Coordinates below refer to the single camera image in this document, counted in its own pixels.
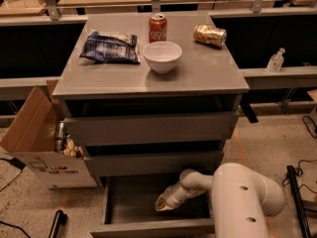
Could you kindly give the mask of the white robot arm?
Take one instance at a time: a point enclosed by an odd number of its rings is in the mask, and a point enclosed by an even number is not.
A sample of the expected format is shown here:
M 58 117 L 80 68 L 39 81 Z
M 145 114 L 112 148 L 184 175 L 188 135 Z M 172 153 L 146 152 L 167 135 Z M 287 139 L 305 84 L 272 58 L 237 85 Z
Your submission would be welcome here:
M 187 169 L 158 197 L 157 211 L 179 207 L 186 199 L 210 194 L 216 238 L 269 238 L 265 219 L 284 208 L 281 187 L 243 165 L 226 163 L 214 174 Z

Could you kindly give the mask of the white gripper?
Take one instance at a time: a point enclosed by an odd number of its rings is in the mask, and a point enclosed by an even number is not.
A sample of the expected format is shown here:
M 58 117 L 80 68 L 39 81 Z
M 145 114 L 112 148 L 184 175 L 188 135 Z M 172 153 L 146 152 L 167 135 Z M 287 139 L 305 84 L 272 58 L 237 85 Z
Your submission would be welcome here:
M 157 212 L 171 211 L 182 204 L 186 199 L 198 195 L 197 190 L 184 187 L 179 181 L 169 186 L 157 199 L 155 208 Z

